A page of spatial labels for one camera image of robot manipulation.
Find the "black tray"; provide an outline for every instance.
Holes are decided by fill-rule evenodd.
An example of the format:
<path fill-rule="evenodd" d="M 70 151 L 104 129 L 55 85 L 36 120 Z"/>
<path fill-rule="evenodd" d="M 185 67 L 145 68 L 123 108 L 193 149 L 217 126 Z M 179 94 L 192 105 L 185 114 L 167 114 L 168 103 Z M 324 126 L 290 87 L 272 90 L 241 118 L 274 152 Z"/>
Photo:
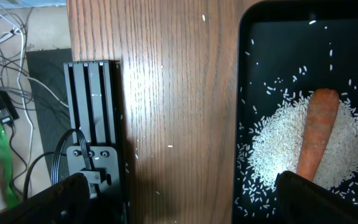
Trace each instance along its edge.
<path fill-rule="evenodd" d="M 332 57 L 329 56 L 330 49 L 333 49 Z M 304 65 L 308 72 L 300 75 L 298 68 L 303 69 Z M 298 77 L 295 83 L 293 75 Z M 277 77 L 284 81 L 274 84 Z M 349 87 L 350 78 L 353 85 L 357 85 L 357 90 Z M 271 91 L 271 95 L 266 94 L 264 82 L 275 87 L 276 91 Z M 332 88 L 338 93 L 348 92 L 349 95 L 341 99 L 349 97 L 352 107 L 358 109 L 358 1 L 260 2 L 243 15 L 239 28 L 236 161 L 239 153 L 237 144 L 252 143 L 253 135 L 248 134 L 248 128 L 253 128 L 253 123 L 260 121 L 263 115 L 274 114 L 277 103 L 282 103 L 285 88 L 290 94 L 296 92 L 297 96 L 300 90 L 303 96 L 308 96 L 309 90 L 318 88 Z M 252 105 L 257 107 L 257 114 Z M 239 122 L 245 129 L 239 129 Z M 267 197 L 270 199 L 270 208 L 262 210 L 259 207 L 264 203 L 251 204 L 248 194 L 242 195 L 244 176 L 237 165 L 236 162 L 232 222 L 284 222 L 277 201 L 274 201 L 275 192 L 269 191 Z M 247 161 L 242 162 L 243 172 L 247 166 Z M 352 180 L 358 180 L 358 174 Z M 342 191 L 347 190 L 352 180 L 342 183 L 338 189 L 343 187 Z M 358 186 L 352 188 L 357 192 L 355 198 L 358 201 Z M 248 216 L 244 217 L 244 210 L 238 206 L 246 208 Z M 277 209 L 272 216 L 273 207 Z"/>

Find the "rice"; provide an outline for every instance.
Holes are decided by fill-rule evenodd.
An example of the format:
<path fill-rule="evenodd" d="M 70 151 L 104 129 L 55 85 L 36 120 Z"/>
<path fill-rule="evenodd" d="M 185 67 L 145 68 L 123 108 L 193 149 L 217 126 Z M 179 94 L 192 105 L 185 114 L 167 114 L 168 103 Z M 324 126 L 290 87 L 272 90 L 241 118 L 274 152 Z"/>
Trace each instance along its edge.
<path fill-rule="evenodd" d="M 330 189 L 343 180 L 353 178 L 358 167 L 358 120 L 355 111 L 340 102 L 334 128 L 314 183 Z M 275 188 L 277 174 L 285 170 L 296 173 L 310 96 L 291 104 L 284 102 L 253 137 L 252 149 L 247 158 L 254 177 L 265 187 Z"/>

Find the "white rice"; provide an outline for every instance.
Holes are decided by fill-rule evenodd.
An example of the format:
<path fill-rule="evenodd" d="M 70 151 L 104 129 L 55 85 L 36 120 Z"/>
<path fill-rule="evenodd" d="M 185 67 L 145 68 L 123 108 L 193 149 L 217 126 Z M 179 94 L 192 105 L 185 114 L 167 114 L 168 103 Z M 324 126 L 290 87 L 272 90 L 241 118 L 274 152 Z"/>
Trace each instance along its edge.
<path fill-rule="evenodd" d="M 253 137 L 247 158 L 260 184 L 274 188 L 277 174 L 296 172 L 310 96 L 291 104 L 284 102 Z M 330 189 L 353 178 L 358 167 L 358 120 L 353 108 L 340 103 L 334 128 L 314 183 Z"/>

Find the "green tape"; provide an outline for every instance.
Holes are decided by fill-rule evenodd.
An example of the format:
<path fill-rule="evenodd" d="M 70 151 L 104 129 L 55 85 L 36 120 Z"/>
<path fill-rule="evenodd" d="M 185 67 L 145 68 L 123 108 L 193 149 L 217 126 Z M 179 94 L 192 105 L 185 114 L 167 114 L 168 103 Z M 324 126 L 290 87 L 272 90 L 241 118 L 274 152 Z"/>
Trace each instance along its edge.
<path fill-rule="evenodd" d="M 6 203 L 8 208 L 13 208 L 20 204 L 20 200 L 17 198 L 13 190 L 11 189 L 11 182 L 13 176 L 13 165 L 11 156 L 11 147 L 9 147 L 9 140 L 6 136 L 4 127 L 0 122 L 0 161 L 2 170 L 4 171 L 4 183 Z"/>

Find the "green ribbon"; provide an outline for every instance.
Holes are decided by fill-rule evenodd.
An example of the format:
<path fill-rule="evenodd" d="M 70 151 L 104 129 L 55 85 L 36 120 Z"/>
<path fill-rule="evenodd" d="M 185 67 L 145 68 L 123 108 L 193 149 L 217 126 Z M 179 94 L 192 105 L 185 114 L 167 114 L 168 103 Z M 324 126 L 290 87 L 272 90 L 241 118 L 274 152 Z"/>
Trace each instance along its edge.
<path fill-rule="evenodd" d="M 13 208 L 20 204 L 20 200 L 11 189 L 12 176 L 13 176 L 13 165 L 11 156 L 11 147 L 9 146 L 9 140 L 6 136 L 4 126 L 0 122 L 0 161 L 2 169 L 4 171 L 4 183 L 6 185 L 5 195 L 8 208 Z"/>

